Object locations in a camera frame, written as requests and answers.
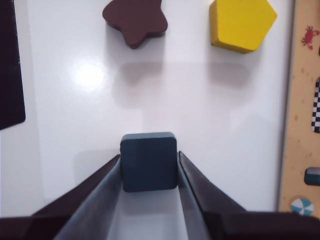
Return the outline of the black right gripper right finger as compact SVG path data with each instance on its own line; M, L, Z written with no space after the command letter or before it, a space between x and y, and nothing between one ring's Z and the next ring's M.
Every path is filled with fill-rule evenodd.
M177 160L178 190L188 238L222 240L223 217L247 210L211 183L182 151Z

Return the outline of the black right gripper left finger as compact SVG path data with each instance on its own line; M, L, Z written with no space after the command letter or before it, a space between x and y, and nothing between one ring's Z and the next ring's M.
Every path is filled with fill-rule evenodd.
M33 215L68 217L54 237L56 240L105 240L112 225L121 182L118 154L75 188Z

